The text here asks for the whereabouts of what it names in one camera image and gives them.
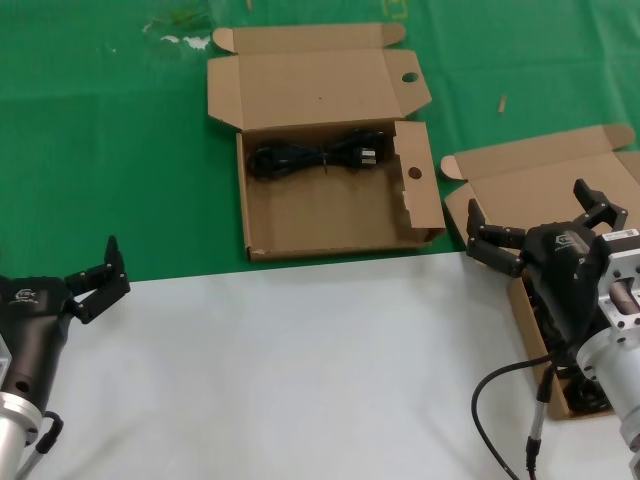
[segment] green tablecloth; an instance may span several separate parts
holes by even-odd
[[[253,0],[251,13],[245,0],[10,0],[0,274],[99,263],[109,233],[134,280],[264,268],[244,257],[233,129],[207,118],[206,60],[221,53],[161,37],[363,21],[405,23],[402,46],[417,51],[433,95],[418,119],[436,163],[558,130],[640,125],[638,0]],[[439,183],[442,196],[456,187]],[[454,245],[445,236],[426,252]]]

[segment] white paint stain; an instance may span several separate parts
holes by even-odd
[[[191,48],[196,50],[204,50],[209,45],[211,37],[184,37],[183,40],[189,44]]]

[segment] black cable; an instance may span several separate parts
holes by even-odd
[[[353,170],[375,167],[385,157],[387,136],[358,129],[335,143],[310,147],[271,141],[256,149],[247,162],[249,172],[260,179],[274,179],[310,167],[337,165]]]
[[[555,356],[556,356],[555,354],[550,353],[543,357],[534,358],[532,360],[526,360],[524,362],[518,362],[512,365],[507,365],[506,367],[499,368],[498,370],[491,372],[489,375],[484,377],[480,381],[480,383],[478,383],[478,386],[476,387],[476,389],[473,392],[473,395],[471,396],[471,416],[473,417],[473,423],[475,423],[476,428],[478,429],[478,433],[482,437],[482,440],[484,441],[485,445],[487,446],[491,454],[498,461],[498,463],[503,468],[503,470],[507,473],[507,475],[509,475],[513,480],[520,480],[520,479],[513,472],[513,470],[509,468],[507,463],[500,456],[498,451],[495,449],[495,447],[491,443],[491,440],[489,440],[489,437],[484,431],[484,428],[482,428],[482,424],[480,423],[480,418],[478,417],[478,397],[480,396],[480,392],[482,392],[482,389],[494,378],[499,377],[500,375],[503,375],[505,373],[514,372],[516,370],[522,370],[523,368],[542,365],[543,363],[552,361],[555,358]]]
[[[51,423],[49,431],[45,433],[36,444],[36,451],[41,455],[49,453],[49,450],[51,450],[58,440],[58,436],[62,432],[62,427],[64,427],[64,422],[57,413],[47,411],[44,416],[45,418],[50,418],[53,423]]]

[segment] cardboard box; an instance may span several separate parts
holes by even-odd
[[[431,96],[415,53],[384,49],[404,36],[400,24],[215,30],[234,55],[209,60],[208,111],[242,130],[251,260],[419,248],[444,231],[426,126],[400,121]],[[393,137],[389,158],[371,170],[310,168],[274,181],[245,170],[265,141],[319,147],[360,127]]]
[[[640,227],[640,152],[619,152],[631,145],[634,132],[623,125],[605,125],[529,138],[445,157],[441,170],[450,179],[467,182],[445,199],[463,240],[467,240],[469,200],[475,198],[487,223],[529,229],[544,223],[573,220],[584,213],[573,195],[583,178],[590,188],[629,211],[627,228]],[[610,228],[601,225],[596,231]],[[515,279],[508,288],[513,314],[529,358],[547,349],[525,282]],[[534,369],[540,382],[545,366]],[[556,378],[549,405],[554,419],[587,418],[569,410]]]

